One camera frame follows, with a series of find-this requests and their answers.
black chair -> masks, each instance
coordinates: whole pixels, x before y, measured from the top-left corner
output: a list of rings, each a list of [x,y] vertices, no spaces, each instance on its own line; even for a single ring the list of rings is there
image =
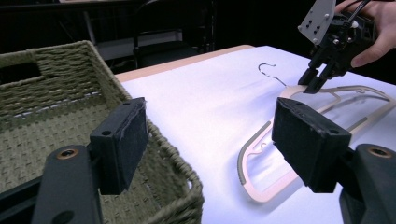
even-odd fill
[[[136,68],[213,50],[213,24],[213,7],[209,0],[148,0],[134,17]],[[147,45],[141,41],[143,36],[170,32],[181,34],[181,39]]]

chair backrest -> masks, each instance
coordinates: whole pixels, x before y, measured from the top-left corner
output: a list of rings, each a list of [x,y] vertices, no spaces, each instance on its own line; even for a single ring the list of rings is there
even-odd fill
[[[135,13],[134,45],[142,34],[202,27],[211,39],[209,0],[148,0]]]

dark background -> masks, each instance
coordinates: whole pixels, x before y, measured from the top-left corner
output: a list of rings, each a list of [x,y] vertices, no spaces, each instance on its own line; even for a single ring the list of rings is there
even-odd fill
[[[37,1],[6,1],[1,5],[9,2]],[[267,45],[309,58],[313,45],[298,32],[297,26],[314,3],[313,0],[218,0],[215,49],[245,44]],[[128,8],[89,11],[97,41],[131,36],[131,11]],[[0,14],[0,20],[0,53],[89,39],[82,14],[78,11]],[[396,53],[392,50],[377,62],[351,71],[396,83],[395,68],[391,66],[395,59]]]

human hand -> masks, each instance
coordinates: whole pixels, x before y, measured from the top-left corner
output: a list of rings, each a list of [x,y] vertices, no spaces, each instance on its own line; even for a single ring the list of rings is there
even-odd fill
[[[338,4],[335,12],[342,11],[353,2],[355,0],[346,0]],[[353,11],[359,4],[360,2],[355,3],[346,10]],[[374,20],[378,38],[371,47],[352,59],[352,67],[372,63],[396,48],[396,2],[371,1],[361,10],[361,13]]]

metal hook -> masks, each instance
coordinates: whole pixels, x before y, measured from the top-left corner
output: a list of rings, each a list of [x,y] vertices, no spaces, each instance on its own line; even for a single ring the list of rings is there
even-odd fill
[[[276,64],[261,63],[261,64],[259,64],[259,71],[260,71],[261,73],[263,73],[263,74],[264,74],[265,76],[267,76],[267,77],[271,77],[271,78],[274,78],[274,79],[278,80],[278,81],[279,81],[282,85],[284,85],[285,87],[287,86],[287,85],[286,85],[282,80],[280,80],[278,77],[273,77],[273,76],[270,76],[270,75],[267,75],[266,73],[264,73],[264,72],[262,71],[262,69],[261,69],[262,65],[269,65],[269,66],[275,67]]]

